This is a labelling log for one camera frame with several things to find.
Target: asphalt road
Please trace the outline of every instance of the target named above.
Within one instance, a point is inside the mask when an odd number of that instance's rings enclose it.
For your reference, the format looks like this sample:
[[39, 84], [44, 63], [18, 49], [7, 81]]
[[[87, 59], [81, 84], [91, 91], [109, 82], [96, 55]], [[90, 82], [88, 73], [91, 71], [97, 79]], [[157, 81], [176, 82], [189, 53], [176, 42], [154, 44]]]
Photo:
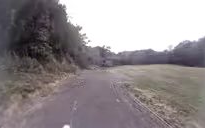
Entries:
[[168, 128], [118, 87], [117, 77], [84, 71], [20, 120], [21, 128]]

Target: grassy field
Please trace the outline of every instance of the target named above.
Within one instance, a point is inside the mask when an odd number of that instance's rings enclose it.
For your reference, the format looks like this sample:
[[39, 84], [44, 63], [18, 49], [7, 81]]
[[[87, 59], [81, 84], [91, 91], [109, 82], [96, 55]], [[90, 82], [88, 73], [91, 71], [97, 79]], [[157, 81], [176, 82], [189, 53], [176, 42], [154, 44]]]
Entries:
[[205, 68], [175, 65], [110, 69], [126, 88], [173, 127], [205, 127]]

